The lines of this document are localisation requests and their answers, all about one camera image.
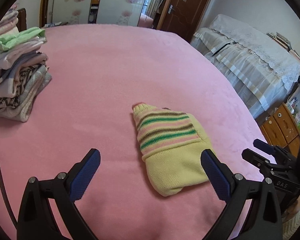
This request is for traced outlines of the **brown wooden door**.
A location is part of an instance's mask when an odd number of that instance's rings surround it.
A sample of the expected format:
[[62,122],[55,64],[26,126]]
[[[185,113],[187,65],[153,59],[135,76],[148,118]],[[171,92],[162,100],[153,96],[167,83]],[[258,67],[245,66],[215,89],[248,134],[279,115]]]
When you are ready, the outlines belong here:
[[209,0],[166,0],[156,29],[190,42]]

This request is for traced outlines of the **yellow striped knit sweater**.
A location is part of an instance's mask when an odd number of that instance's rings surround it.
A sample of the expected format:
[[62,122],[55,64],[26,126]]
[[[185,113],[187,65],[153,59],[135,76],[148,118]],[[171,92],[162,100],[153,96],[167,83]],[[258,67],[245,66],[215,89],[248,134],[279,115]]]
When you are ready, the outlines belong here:
[[184,187],[208,181],[201,153],[213,146],[193,115],[145,103],[132,109],[142,160],[152,187],[160,195],[172,196]]

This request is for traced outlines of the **lace covered furniture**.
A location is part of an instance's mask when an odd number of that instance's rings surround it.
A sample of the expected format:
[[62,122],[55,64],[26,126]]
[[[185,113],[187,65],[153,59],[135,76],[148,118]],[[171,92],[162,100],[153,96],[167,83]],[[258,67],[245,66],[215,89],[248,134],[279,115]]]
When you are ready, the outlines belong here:
[[300,63],[270,37],[218,14],[190,42],[226,77],[253,118],[280,105],[300,76]]

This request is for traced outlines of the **folded striped pink quilt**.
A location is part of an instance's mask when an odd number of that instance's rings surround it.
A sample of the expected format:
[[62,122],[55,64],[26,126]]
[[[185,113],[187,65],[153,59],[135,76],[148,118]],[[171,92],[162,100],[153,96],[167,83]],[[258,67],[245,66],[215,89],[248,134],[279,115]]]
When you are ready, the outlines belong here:
[[17,5],[12,5],[0,21],[0,35],[16,27],[18,23],[18,14]]

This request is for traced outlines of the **floral sliding wardrobe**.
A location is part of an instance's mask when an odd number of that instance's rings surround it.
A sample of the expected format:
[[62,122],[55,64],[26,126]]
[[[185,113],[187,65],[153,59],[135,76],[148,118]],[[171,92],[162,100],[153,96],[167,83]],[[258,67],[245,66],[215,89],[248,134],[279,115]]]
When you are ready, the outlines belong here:
[[42,27],[75,24],[116,24],[153,28],[164,0],[42,0]]

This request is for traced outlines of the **books on covered furniture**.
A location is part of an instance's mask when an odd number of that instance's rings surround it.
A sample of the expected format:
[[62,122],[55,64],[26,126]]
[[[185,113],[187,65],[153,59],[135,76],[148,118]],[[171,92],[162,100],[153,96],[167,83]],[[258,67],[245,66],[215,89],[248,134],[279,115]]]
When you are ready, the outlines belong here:
[[296,60],[300,62],[300,55],[296,50],[292,48],[291,42],[281,35],[280,33],[266,33],[268,37],[277,42],[281,47],[283,47],[290,55],[292,55]]

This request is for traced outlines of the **dark wooden headboard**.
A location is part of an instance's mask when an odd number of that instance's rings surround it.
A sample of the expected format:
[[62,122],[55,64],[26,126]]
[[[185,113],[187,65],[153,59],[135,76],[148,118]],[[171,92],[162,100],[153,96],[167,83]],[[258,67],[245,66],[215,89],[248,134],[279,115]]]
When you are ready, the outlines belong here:
[[17,28],[19,30],[19,32],[24,31],[27,29],[27,22],[26,22],[26,9],[22,8],[18,10],[18,23],[17,23]]

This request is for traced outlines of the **wooden drawer cabinet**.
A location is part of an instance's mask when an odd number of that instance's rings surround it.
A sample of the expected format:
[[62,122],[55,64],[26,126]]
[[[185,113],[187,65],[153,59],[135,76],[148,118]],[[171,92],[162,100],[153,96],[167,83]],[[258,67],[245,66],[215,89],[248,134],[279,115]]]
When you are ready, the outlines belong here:
[[295,157],[298,155],[300,129],[284,103],[266,117],[260,130],[269,145],[280,146]]

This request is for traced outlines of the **stack of folded clothes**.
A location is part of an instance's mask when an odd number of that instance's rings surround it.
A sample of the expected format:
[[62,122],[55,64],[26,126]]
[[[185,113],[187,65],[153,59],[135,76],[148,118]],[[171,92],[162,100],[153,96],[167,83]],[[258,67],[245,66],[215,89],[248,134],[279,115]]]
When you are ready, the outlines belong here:
[[40,52],[45,29],[0,35],[0,117],[27,122],[37,95],[50,83],[48,57]]

